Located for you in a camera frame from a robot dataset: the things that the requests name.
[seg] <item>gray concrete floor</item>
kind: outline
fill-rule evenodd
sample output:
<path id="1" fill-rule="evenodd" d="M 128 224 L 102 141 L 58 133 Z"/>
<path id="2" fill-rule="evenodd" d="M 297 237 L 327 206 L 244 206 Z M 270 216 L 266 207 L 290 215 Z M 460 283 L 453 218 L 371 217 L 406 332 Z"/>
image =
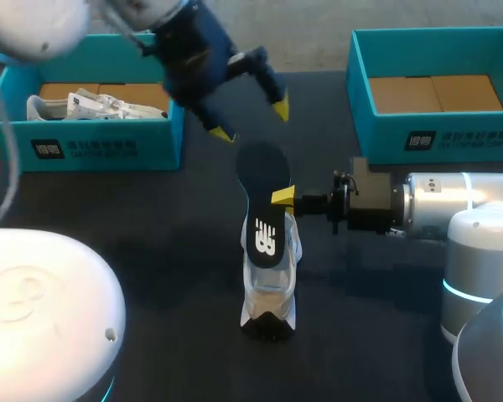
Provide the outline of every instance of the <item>gray concrete floor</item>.
<path id="1" fill-rule="evenodd" d="M 503 25 L 503 0 L 205 0 L 241 49 L 280 71 L 343 70 L 357 28 Z M 105 32 L 99 22 L 93 32 Z"/>

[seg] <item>white cable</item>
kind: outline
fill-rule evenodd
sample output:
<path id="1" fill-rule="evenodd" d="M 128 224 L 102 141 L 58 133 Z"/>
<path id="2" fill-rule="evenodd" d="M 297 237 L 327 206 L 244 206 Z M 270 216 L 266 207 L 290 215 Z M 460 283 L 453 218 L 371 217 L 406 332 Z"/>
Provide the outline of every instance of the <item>white cable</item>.
<path id="1" fill-rule="evenodd" d="M 9 208 L 11 207 L 13 200 L 15 199 L 15 195 L 17 194 L 18 182 L 20 179 L 20 159 L 18 155 L 17 140 L 15 139 L 13 128 L 9 123 L 8 113 L 6 111 L 6 106 L 3 103 L 1 94 L 0 94 L 0 120 L 2 121 L 2 133 L 5 138 L 6 152 L 9 166 L 8 190 L 6 191 L 6 195 L 4 196 L 3 201 L 0 204 L 0 221 L 2 221 L 3 217 L 9 211 Z"/>

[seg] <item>cardboard box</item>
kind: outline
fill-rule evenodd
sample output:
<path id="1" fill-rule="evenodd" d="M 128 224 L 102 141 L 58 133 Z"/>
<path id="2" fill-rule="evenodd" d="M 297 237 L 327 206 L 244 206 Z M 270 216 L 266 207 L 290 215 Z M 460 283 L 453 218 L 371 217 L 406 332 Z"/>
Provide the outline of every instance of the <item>cardboard box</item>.
<path id="1" fill-rule="evenodd" d="M 151 34 L 138 36 L 143 42 L 153 42 Z M 121 35 L 88 35 L 65 57 L 7 67 L 0 78 L 0 90 L 18 141 L 22 170 L 178 169 L 184 111 L 166 95 L 155 101 L 156 95 L 161 95 L 162 80 L 163 69 L 158 61 L 140 57 L 136 47 Z M 149 98 L 154 104 L 162 101 L 159 105 L 166 106 L 168 119 L 26 121 L 26 101 L 31 95 L 41 93 L 50 99 L 64 99 L 79 87 L 97 92 L 96 87 L 85 83 L 139 85 L 124 85 L 131 91 L 129 95 L 138 89 L 144 91 L 139 97 L 127 99 Z"/>
<path id="2" fill-rule="evenodd" d="M 370 78 L 369 83 L 378 113 L 435 113 L 442 111 L 430 77 Z"/>
<path id="3" fill-rule="evenodd" d="M 443 111 L 503 111 L 488 75 L 432 77 Z"/>
<path id="4" fill-rule="evenodd" d="M 433 80 L 444 112 L 380 113 L 371 79 L 445 75 L 463 77 Z M 356 30 L 346 90 L 370 163 L 503 161 L 503 28 Z"/>

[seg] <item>teal box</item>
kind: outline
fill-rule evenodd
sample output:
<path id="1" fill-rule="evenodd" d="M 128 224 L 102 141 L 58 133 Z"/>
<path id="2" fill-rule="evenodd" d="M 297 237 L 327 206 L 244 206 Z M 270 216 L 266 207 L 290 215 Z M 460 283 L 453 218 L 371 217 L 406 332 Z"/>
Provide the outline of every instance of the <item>teal box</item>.
<path id="1" fill-rule="evenodd" d="M 153 41 L 151 34 L 138 37 L 146 43 Z M 178 169 L 184 112 L 173 101 L 166 121 L 26 121 L 26 101 L 39 93 L 43 83 L 147 84 L 162 80 L 163 69 L 156 59 L 142 58 L 120 35 L 88 35 L 63 58 L 7 67 L 0 78 L 0 91 L 23 172 Z M 37 145 L 57 145 L 60 153 L 51 158 L 38 156 Z"/>
<path id="2" fill-rule="evenodd" d="M 488 75 L 503 105 L 503 28 L 415 28 L 352 33 L 346 89 L 370 163 L 503 161 L 503 111 L 381 115 L 374 77 Z"/>

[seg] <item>shoe laces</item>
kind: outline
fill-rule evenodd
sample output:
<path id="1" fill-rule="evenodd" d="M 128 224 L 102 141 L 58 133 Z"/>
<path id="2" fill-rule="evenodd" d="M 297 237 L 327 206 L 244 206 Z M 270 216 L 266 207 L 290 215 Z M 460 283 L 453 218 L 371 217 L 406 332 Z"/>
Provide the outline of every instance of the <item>shoe laces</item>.
<path id="1" fill-rule="evenodd" d="M 105 109 L 116 111 L 120 118 L 125 118 L 130 113 L 128 104 L 120 99 L 117 99 L 110 95 L 101 95 L 101 103 L 104 105 Z"/>

